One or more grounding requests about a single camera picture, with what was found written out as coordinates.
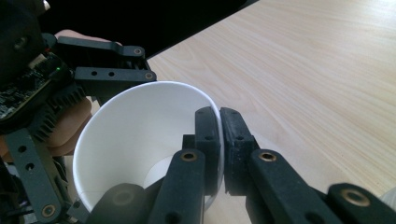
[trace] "skin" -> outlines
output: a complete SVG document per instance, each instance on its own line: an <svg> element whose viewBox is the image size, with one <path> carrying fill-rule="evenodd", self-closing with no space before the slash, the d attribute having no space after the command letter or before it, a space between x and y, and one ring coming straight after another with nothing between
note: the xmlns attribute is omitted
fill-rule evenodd
<svg viewBox="0 0 396 224"><path fill-rule="evenodd" d="M63 30L55 36L57 38L59 38L59 36L71 36L90 40L108 41L99 37L82 35L72 30ZM52 156L73 154L79 135L92 117L91 109L91 101L85 98L78 104L68 108L60 116L52 134L46 141L47 148ZM6 162L12 161L3 135L0 135L0 156Z"/></svg>

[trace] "wooden table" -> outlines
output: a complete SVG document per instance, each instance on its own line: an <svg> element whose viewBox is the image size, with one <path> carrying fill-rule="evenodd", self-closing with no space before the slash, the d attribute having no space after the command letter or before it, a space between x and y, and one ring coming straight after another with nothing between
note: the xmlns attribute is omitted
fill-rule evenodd
<svg viewBox="0 0 396 224"><path fill-rule="evenodd" d="M148 60L239 111L313 188L396 187L394 1L260 0ZM207 223L249 223L224 193Z"/></svg>

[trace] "white paper cup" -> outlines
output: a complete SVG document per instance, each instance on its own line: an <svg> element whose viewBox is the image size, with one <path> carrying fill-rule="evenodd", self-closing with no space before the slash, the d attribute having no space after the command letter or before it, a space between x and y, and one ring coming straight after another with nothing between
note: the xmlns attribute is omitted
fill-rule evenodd
<svg viewBox="0 0 396 224"><path fill-rule="evenodd" d="M221 143L219 109L193 86L156 81L133 87L105 103L83 130L74 155L73 176L79 198L91 212L105 192L121 183L148 187L165 176L183 134L194 134L195 111L211 106ZM213 202L215 196L206 201Z"/></svg>

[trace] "wood grain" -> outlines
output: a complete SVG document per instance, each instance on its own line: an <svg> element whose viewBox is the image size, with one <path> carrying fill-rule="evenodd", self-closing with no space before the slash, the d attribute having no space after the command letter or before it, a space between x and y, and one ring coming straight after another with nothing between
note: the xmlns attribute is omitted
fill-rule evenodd
<svg viewBox="0 0 396 224"><path fill-rule="evenodd" d="M396 3L261 0L149 59L239 111L312 187L396 186ZM249 223L220 193L205 223Z"/></svg>

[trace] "dark background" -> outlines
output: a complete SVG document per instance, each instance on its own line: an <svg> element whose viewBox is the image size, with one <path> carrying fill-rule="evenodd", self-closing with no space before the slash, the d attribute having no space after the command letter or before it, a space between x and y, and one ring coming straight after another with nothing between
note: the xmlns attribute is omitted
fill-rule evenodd
<svg viewBox="0 0 396 224"><path fill-rule="evenodd" d="M41 31L71 29L140 46L149 58L251 4L252 0L48 0Z"/></svg>

